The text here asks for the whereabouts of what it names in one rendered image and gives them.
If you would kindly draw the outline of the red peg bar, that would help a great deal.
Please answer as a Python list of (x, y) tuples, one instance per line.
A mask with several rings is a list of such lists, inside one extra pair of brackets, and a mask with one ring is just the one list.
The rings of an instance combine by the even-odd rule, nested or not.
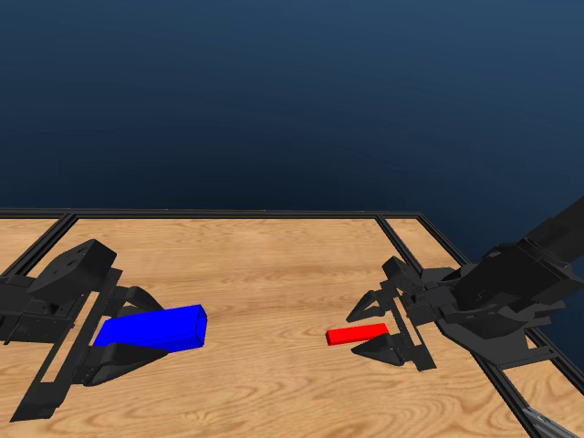
[(384, 323), (356, 326), (349, 328), (330, 329), (325, 333), (329, 346), (363, 342), (380, 335), (388, 334), (389, 330)]

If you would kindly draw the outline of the blue hollow socket block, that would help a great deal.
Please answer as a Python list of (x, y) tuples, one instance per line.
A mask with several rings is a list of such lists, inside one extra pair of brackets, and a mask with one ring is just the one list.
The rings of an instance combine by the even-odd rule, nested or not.
[(207, 321), (200, 304), (110, 318), (93, 344), (107, 346), (119, 342), (170, 353), (197, 349), (204, 344)]

